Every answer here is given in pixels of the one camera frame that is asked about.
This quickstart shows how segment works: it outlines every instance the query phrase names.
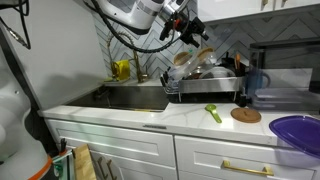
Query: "herringbone backsplash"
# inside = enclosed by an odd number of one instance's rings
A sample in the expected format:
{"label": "herringbone backsplash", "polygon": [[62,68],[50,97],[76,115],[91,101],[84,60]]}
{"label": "herringbone backsplash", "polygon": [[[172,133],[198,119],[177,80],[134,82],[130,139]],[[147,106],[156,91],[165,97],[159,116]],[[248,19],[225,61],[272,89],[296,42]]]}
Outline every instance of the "herringbone backsplash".
{"label": "herringbone backsplash", "polygon": [[[130,11],[130,7],[132,7],[133,2],[134,1],[132,0],[116,0],[112,3],[121,7],[125,12],[128,12]],[[193,18],[197,11],[196,0],[190,1],[188,6],[191,18]],[[110,58],[106,40],[111,33],[102,22],[99,15],[94,14],[94,21],[104,61],[106,62],[106,67],[108,69],[108,75],[110,76]],[[149,34],[143,36],[138,36],[116,23],[113,23],[113,27],[117,31],[127,32],[131,35],[136,46],[154,49],[163,46],[168,42],[159,40],[163,24],[163,21],[157,18],[152,25]],[[239,52],[242,59],[248,59],[248,48],[251,43],[320,37],[320,10],[282,16],[271,16],[235,23],[207,25],[206,31],[210,38],[208,41],[202,41],[202,47],[214,47],[219,59],[225,56],[226,51],[229,51],[231,56],[233,56],[234,52]],[[122,45],[115,38],[112,40],[110,51],[114,61],[131,59],[133,57],[132,50]],[[145,71],[147,68],[149,76],[158,78],[169,66],[172,66],[173,57],[181,51],[183,51],[183,43],[178,41],[172,45],[172,47],[160,53],[139,53],[141,69]],[[136,69],[134,61],[130,61],[130,65],[131,78],[135,79]]]}

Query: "white countertop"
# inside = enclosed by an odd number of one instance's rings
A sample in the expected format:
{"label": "white countertop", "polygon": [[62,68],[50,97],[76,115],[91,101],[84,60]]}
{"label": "white countertop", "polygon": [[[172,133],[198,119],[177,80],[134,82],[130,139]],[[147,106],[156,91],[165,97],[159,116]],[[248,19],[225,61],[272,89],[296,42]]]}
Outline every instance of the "white countertop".
{"label": "white countertop", "polygon": [[[218,124],[211,114],[205,111],[206,104],[172,104],[161,112],[138,112],[127,110],[58,106],[42,112],[49,119],[63,119],[145,131],[163,132],[177,135],[214,138],[245,143],[290,147],[278,139],[269,129],[269,123],[277,118],[301,113],[261,113],[259,123],[242,123],[234,120],[230,112],[235,104],[215,104],[222,123]],[[144,127],[158,125],[165,129]]]}

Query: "round wooden board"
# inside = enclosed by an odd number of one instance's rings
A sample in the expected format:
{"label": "round wooden board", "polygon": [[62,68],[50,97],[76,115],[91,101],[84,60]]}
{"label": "round wooden board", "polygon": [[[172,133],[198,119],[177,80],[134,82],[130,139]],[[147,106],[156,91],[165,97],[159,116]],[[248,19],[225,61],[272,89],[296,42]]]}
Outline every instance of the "round wooden board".
{"label": "round wooden board", "polygon": [[231,116],[244,123],[257,123],[261,121],[261,114],[253,109],[235,108],[231,111]]}

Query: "faucet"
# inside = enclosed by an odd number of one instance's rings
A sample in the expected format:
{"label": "faucet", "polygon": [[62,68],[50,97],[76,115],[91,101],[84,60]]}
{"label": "faucet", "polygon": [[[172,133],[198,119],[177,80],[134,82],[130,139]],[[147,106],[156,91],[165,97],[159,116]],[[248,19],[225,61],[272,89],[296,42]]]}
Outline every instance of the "faucet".
{"label": "faucet", "polygon": [[[131,45],[134,45],[133,40],[130,37],[130,35],[128,35],[127,33],[124,33],[124,32],[118,32],[118,34],[120,36],[125,36],[126,38],[128,38],[130,43],[131,43]],[[117,71],[116,71],[116,67],[115,67],[117,64],[113,61],[113,59],[111,57],[111,52],[110,52],[111,40],[113,38],[114,38],[114,35],[111,35],[109,37],[109,39],[107,40],[107,47],[108,47],[108,51],[109,51],[109,58],[110,58],[110,66],[111,66],[111,71],[112,71],[112,77],[115,79],[118,76]],[[147,72],[146,72],[146,74],[143,74],[141,72],[140,63],[139,63],[139,56],[138,56],[138,53],[135,50],[133,50],[133,60],[134,60],[134,62],[136,64],[138,83],[142,83],[148,77],[148,74],[147,74]]]}

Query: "stainless steel sink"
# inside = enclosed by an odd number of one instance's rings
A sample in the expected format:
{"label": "stainless steel sink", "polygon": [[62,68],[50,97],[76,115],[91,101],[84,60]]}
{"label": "stainless steel sink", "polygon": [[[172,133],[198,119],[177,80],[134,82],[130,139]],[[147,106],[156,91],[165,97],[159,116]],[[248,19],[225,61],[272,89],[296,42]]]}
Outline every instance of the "stainless steel sink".
{"label": "stainless steel sink", "polygon": [[161,86],[102,86],[66,105],[162,112],[168,103]]}

